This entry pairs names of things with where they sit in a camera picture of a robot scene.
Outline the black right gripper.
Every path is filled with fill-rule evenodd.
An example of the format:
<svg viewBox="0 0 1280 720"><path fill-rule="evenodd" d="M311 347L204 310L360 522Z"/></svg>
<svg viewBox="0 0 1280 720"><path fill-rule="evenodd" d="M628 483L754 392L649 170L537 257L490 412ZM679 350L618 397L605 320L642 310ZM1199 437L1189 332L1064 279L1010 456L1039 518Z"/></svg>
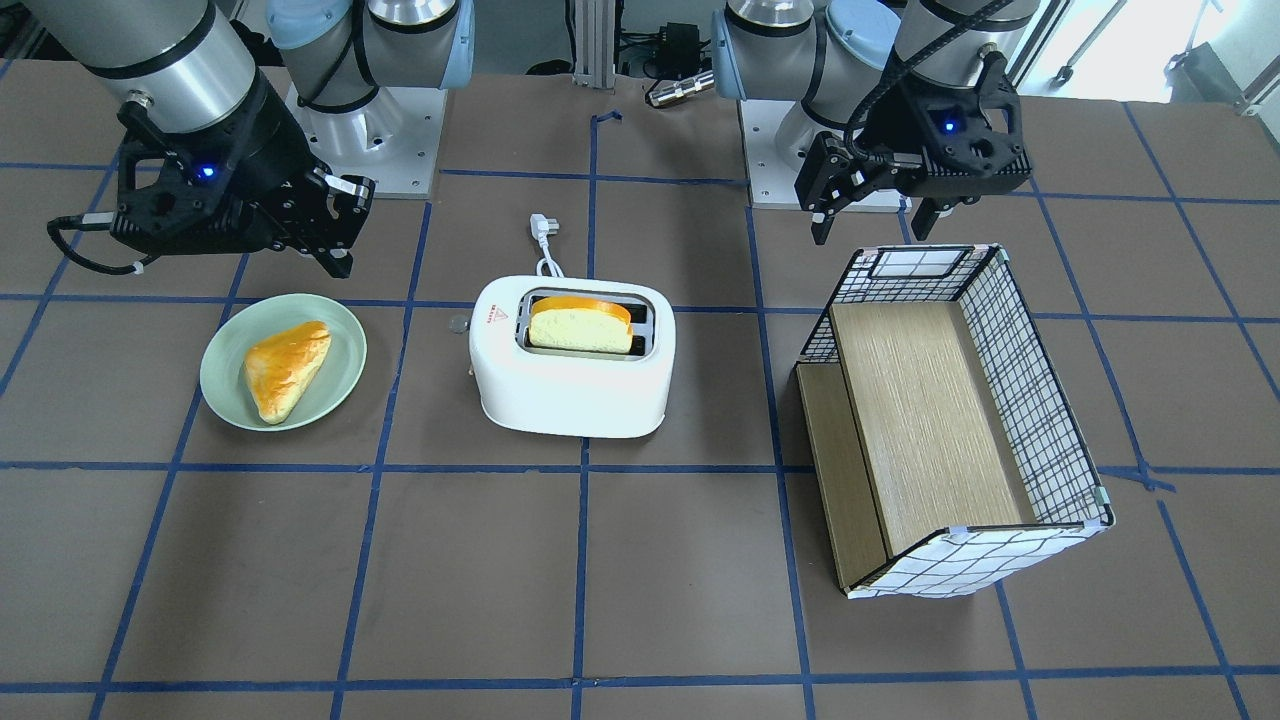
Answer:
<svg viewBox="0 0 1280 720"><path fill-rule="evenodd" d="M157 109L129 100L110 236L146 256L294 249L347 279L375 197L364 176L338 176L264 74L227 118L164 133Z"/></svg>

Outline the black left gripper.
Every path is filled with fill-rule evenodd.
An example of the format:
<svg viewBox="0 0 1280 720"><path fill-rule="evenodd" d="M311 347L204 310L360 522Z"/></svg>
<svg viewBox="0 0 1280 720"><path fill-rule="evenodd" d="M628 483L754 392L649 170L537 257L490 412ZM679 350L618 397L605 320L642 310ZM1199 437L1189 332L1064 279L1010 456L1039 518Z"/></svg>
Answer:
<svg viewBox="0 0 1280 720"><path fill-rule="evenodd" d="M960 88L905 72L868 94L841 129L819 132L794 183L814 245L827 243L849 204L881 190L922 199L910 229L924 243L955 204L1023 186L1033 165L1006 65L1002 53L982 53L975 81Z"/></svg>

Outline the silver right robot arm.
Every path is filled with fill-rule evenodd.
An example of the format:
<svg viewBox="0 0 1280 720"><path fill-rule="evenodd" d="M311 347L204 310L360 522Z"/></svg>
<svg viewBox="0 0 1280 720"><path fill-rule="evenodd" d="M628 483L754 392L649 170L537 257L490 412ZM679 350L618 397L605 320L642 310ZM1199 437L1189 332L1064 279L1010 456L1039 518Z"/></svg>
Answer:
<svg viewBox="0 0 1280 720"><path fill-rule="evenodd" d="M462 88L474 72L471 1L268 3L292 100L212 1L29 10L119 104L114 209L46 225L69 261L104 275L292 249L347 278L378 183L429 158L425 117L396 91Z"/></svg>

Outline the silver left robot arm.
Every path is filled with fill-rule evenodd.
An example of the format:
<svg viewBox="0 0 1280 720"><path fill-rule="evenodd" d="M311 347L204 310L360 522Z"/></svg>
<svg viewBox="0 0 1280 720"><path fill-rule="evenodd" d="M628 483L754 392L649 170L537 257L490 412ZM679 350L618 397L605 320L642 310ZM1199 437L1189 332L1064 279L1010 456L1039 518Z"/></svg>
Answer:
<svg viewBox="0 0 1280 720"><path fill-rule="evenodd" d="M733 100L792 101L814 126L794 192L823 245L872 193L915 199L925 240L959 205L1009 193L1033 164L1006 51L1036 1L727 1L712 69Z"/></svg>

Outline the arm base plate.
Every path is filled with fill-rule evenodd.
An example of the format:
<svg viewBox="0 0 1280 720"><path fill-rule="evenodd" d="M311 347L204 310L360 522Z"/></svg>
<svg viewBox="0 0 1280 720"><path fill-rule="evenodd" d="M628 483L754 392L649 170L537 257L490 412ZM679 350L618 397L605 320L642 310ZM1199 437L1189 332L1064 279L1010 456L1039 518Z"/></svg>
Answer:
<svg viewBox="0 0 1280 720"><path fill-rule="evenodd" d="M334 114L285 102L308 140L311 152L335 176L375 181L378 199L429 199L436 174L445 104L440 88L381 88L369 104Z"/></svg>
<svg viewBox="0 0 1280 720"><path fill-rule="evenodd" d="M804 154L824 127L799 101L742 100L739 119L751 206L797 210L794 183Z"/></svg>

